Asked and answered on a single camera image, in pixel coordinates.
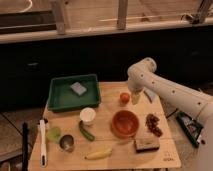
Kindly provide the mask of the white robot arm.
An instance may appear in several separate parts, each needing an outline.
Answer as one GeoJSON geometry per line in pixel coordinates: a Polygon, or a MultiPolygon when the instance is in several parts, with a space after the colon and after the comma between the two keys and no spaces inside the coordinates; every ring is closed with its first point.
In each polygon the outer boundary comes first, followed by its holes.
{"type": "Polygon", "coordinates": [[[213,171],[213,96],[162,78],[156,69],[150,57],[131,65],[127,70],[130,92],[138,94],[146,87],[197,120],[203,126],[203,144],[198,148],[195,171],[213,171]]]}

